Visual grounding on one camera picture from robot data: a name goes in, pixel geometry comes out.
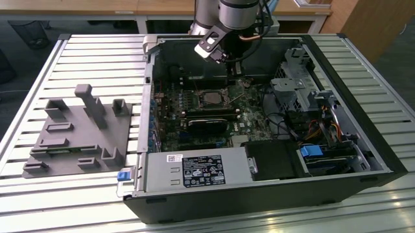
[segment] desk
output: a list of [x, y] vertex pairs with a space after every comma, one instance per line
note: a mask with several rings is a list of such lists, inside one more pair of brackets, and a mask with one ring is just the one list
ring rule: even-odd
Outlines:
[[[329, 9], [299, 8], [280, 0], [273, 15], [279, 21], [311, 21], [309, 33], [319, 33]], [[148, 33], [148, 20], [192, 20], [193, 0], [1, 0], [2, 20], [136, 20]]]
[[[193, 0], [139, 0], [139, 32], [148, 33], [148, 20], [193, 20], [193, 4]], [[319, 33], [331, 10], [299, 8], [292, 0], [280, 0], [273, 15], [277, 21], [311, 21], [308, 33]]]
[[136, 20], [139, 0], [1, 0], [2, 20]]

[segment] gray plastic holder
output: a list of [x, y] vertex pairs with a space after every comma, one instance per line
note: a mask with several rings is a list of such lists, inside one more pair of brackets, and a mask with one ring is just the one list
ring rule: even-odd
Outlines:
[[67, 106], [49, 99], [48, 118], [22, 177], [34, 178], [117, 171], [124, 167], [132, 104], [123, 99], [101, 104], [88, 84], [76, 86], [75, 95], [85, 106]]

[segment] white cable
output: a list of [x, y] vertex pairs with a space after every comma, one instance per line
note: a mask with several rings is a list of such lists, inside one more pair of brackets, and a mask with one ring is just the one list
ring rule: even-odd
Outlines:
[[28, 92], [29, 90], [14, 90], [14, 91], [0, 91], [1, 93], [9, 93], [9, 92]]
[[404, 24], [403, 30], [401, 30], [401, 32], [399, 33], [399, 35], [401, 35], [401, 34], [404, 33], [405, 29], [407, 29], [407, 24]]

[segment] motherboard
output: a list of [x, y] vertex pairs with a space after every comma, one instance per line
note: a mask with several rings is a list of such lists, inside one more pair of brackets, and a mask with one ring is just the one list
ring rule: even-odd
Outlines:
[[165, 87], [160, 83], [155, 98], [161, 151], [239, 147], [271, 139], [260, 88], [248, 79], [227, 85], [203, 77], [180, 78]]

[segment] side panel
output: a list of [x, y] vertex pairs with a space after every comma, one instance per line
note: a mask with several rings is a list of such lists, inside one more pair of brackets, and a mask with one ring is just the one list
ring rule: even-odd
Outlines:
[[124, 203], [147, 224], [177, 222], [336, 203], [391, 176], [352, 177], [151, 198], [125, 196]]

